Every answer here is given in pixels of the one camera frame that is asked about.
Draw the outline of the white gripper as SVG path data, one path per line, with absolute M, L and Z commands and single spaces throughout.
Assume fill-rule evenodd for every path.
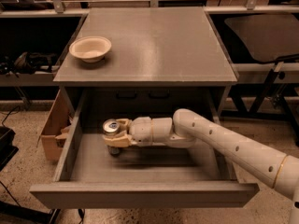
M 134 119 L 117 119 L 119 131 L 129 131 L 118 133 L 115 136 L 104 135 L 105 143 L 110 147 L 129 147 L 136 145 L 146 147 L 152 145 L 151 118 L 140 117 Z

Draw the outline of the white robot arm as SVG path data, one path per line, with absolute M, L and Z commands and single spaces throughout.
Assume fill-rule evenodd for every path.
M 192 147 L 201 140 L 276 192 L 292 200 L 289 224 L 299 224 L 299 159 L 212 122 L 189 109 L 171 118 L 108 119 L 102 126 L 111 149 L 131 146 Z

